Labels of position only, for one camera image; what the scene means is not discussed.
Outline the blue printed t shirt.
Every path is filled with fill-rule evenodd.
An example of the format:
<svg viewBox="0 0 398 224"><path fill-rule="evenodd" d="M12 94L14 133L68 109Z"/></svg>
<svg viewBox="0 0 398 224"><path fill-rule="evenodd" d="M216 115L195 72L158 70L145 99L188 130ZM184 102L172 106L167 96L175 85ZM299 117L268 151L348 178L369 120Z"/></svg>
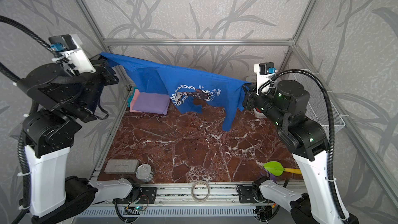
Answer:
<svg viewBox="0 0 398 224"><path fill-rule="evenodd" d="M224 108L224 131L230 131L236 112L244 109L243 80L106 52L100 55L111 66L122 66L140 92L167 95L182 114L201 113L202 109L194 104L194 99Z"/></svg>

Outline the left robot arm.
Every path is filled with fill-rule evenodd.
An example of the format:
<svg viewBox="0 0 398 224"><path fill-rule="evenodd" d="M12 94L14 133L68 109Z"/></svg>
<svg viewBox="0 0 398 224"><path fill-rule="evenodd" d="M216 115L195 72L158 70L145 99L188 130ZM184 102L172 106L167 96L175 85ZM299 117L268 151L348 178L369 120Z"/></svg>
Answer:
<svg viewBox="0 0 398 224"><path fill-rule="evenodd" d="M22 123L18 157L23 177L23 213L34 224L57 224L92 204L127 197L126 179L104 183L66 176L67 157L82 123L97 120L95 111L105 86L118 83L108 61L97 56L91 68L72 76L49 63L32 70L17 86L33 100L33 112Z"/></svg>

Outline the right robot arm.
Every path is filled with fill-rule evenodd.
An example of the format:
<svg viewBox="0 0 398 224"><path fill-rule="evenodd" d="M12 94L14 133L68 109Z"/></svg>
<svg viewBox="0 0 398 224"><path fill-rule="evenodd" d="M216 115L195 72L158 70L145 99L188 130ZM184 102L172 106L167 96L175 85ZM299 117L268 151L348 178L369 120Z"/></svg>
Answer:
<svg viewBox="0 0 398 224"><path fill-rule="evenodd" d="M258 109L276 125L283 143L293 154L307 192L296 193L271 179L256 181L257 195L289 211L297 224L357 224L358 218L343 206L340 217L330 193L326 163L330 145L323 127L306 117L310 94L295 80L280 81L267 96L257 94L256 85L244 84L247 110Z"/></svg>

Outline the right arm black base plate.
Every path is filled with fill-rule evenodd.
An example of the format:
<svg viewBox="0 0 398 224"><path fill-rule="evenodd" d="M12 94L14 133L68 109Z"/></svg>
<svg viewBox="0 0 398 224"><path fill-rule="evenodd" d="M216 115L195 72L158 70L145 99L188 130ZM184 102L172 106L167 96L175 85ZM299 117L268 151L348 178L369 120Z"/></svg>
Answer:
<svg viewBox="0 0 398 224"><path fill-rule="evenodd" d="M264 199L259 199L253 186L237 185L236 191L240 203L264 203Z"/></svg>

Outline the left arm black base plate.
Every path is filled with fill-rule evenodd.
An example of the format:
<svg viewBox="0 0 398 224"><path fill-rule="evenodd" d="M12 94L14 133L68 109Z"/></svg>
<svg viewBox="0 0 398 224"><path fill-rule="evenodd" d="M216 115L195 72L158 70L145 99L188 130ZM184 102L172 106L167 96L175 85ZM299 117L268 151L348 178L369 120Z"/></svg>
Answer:
<svg viewBox="0 0 398 224"><path fill-rule="evenodd" d="M126 198L113 199L113 203L120 204L154 204L157 187L134 187Z"/></svg>

